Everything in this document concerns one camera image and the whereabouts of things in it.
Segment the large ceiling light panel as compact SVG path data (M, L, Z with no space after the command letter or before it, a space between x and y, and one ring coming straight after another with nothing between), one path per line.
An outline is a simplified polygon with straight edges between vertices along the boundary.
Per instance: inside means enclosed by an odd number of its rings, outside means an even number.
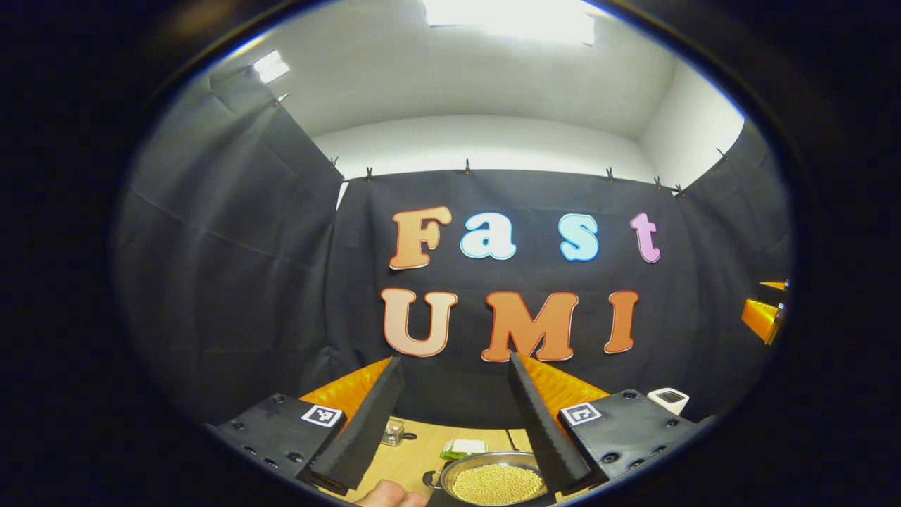
M477 27L490 35L593 45L605 13L585 0L422 0L431 27Z

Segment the small ceiling light strip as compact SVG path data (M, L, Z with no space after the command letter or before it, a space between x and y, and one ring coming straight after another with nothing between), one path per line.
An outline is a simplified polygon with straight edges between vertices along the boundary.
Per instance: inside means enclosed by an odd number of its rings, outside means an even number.
M273 51L258 58L252 64L252 70L258 75L258 78L264 85L268 85L289 74L290 67L283 60L280 52L277 49L273 49Z

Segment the white toaster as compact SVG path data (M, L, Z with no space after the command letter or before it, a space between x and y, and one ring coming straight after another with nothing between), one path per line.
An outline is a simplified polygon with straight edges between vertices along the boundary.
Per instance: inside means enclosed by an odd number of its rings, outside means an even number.
M690 396L674 388L654 389L647 393L647 398L667 411L679 416L690 401Z

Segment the steel pot with black handle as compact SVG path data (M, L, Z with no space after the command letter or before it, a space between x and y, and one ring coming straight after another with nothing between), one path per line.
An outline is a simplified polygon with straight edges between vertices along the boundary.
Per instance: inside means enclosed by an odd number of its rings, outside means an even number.
M523 452L523 451L503 451L503 452L492 452L492 453L480 453L479 455L473 455L469 458L457 460L448 463L444 466L440 471L429 471L426 472L422 476L422 484L425 487L429 488L432 491L435 489L439 489L447 492L452 497L457 498L453 493L451 493L451 485L457 475L460 472L465 471L470 468L478 468L482 465L492 465L492 464L506 464L506 465L514 465L518 466L518 468L526 468L530 469L534 472L537 472L538 475L543 478L540 470L538 469L537 461L533 453ZM549 487L545 484L544 490L537 494L535 497L540 496L542 494L551 493L549 491Z

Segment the pile of yellow soybeans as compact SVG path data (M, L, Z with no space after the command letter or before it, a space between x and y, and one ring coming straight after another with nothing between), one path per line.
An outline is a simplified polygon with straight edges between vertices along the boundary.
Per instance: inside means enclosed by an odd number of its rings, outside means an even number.
M543 478L537 472L514 465L492 464L460 472L450 492L461 501L492 506L521 503L544 488Z

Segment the row of black cloth clips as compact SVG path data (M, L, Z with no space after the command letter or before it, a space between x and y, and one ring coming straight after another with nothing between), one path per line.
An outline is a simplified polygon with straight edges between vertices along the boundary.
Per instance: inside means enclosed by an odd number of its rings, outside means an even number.
M344 179L422 171L556 171L688 187L734 145L745 118L727 101L666 104L638 140L549 120L412 118L320 134Z

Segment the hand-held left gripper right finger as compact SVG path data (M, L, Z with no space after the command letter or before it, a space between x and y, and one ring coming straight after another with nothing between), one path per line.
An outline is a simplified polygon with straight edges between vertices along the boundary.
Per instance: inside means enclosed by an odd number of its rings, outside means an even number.
M605 394L520 353L508 382L538 469L553 493L628 482L662 465L705 432L636 389Z

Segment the sandwich with lettuce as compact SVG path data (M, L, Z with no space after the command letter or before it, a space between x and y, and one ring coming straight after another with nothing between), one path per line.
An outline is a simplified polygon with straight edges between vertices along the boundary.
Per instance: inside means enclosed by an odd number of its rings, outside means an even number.
M487 452L489 450L484 440L451 439L444 444L439 456L442 460L457 461Z

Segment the black backdrop cloth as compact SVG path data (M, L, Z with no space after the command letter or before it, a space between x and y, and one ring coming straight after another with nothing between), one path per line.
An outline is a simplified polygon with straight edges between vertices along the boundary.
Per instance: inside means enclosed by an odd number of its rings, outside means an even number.
M536 170L362 177L325 155L250 73L196 78L134 162L115 241L151 372L219 424L389 356L403 418L521 427L499 349L617 392L673 387L693 420L743 397L772 349L741 321L788 279L788 196L762 135L681 198Z

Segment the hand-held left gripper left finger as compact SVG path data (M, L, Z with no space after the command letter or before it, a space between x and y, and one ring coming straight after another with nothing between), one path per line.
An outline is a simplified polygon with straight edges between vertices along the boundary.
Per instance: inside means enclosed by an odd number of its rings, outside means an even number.
M404 387L401 360L389 357L301 397L271 394L205 430L293 487L344 496L363 481Z

